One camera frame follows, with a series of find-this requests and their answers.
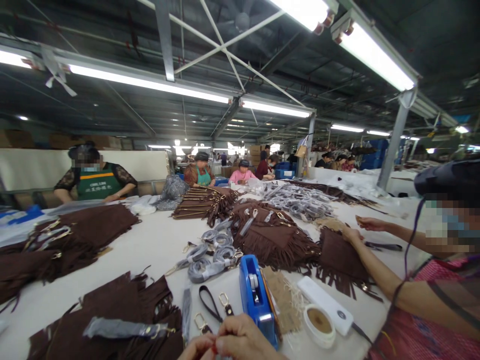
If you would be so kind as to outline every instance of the black strap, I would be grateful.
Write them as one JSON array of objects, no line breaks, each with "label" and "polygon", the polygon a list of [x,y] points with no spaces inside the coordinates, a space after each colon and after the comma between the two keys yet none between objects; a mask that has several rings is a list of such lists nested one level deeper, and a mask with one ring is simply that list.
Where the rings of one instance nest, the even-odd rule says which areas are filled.
[{"label": "black strap", "polygon": [[[215,312],[207,306],[205,303],[204,299],[202,298],[202,292],[205,291],[208,296],[211,299],[211,303],[213,304],[213,307],[215,308]],[[205,285],[200,286],[200,289],[198,289],[198,295],[200,296],[201,303],[205,307],[205,309],[215,318],[217,321],[221,324],[224,322],[222,317],[220,316],[219,310],[217,309],[217,305],[215,305],[214,297],[212,296],[212,293],[210,292],[209,288],[206,287]]]}]

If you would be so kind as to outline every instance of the black lace sleeve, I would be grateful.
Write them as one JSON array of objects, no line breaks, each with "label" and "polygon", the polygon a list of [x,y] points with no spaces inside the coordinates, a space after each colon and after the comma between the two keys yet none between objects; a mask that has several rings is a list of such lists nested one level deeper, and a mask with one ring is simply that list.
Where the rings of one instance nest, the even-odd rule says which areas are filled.
[{"label": "black lace sleeve", "polygon": [[137,180],[135,180],[135,178],[130,175],[127,170],[125,170],[122,166],[118,164],[114,165],[113,174],[122,186],[125,186],[127,184],[133,184],[135,186],[138,186]]},{"label": "black lace sleeve", "polygon": [[75,186],[75,174],[74,171],[70,168],[65,175],[56,183],[53,190],[65,189],[71,191]]}]

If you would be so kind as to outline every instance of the green apron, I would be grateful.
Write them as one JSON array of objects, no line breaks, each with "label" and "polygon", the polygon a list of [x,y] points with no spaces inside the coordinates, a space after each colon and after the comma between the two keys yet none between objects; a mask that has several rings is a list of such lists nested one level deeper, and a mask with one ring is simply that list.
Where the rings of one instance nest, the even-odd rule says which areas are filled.
[{"label": "green apron", "polygon": [[100,171],[81,171],[76,186],[78,200],[105,199],[123,188],[112,172],[111,164]]},{"label": "green apron", "polygon": [[198,172],[198,181],[196,182],[198,185],[201,186],[208,186],[212,182],[212,178],[210,177],[209,173],[207,172],[207,169],[205,169],[205,174],[200,175],[200,169],[197,166],[196,171]]}]

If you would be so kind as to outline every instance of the tape dispenser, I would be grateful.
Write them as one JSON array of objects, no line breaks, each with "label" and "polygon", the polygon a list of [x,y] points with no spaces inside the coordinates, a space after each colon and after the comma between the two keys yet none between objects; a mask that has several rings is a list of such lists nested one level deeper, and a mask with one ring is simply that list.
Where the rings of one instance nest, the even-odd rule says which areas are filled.
[{"label": "tape dispenser", "polygon": [[261,333],[278,350],[275,319],[255,255],[244,255],[240,260],[240,293],[243,312],[253,319]]}]

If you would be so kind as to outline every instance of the white tape roll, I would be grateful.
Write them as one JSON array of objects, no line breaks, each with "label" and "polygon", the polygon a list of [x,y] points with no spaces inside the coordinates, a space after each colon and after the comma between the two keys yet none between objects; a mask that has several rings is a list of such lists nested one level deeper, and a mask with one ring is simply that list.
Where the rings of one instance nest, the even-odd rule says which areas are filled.
[{"label": "white tape roll", "polygon": [[255,290],[259,287],[259,278],[257,275],[250,274],[248,275],[248,278],[250,279],[250,286],[252,290]]},{"label": "white tape roll", "polygon": [[303,311],[305,331],[319,347],[330,349],[335,342],[335,326],[328,313],[318,305],[308,305]]}]

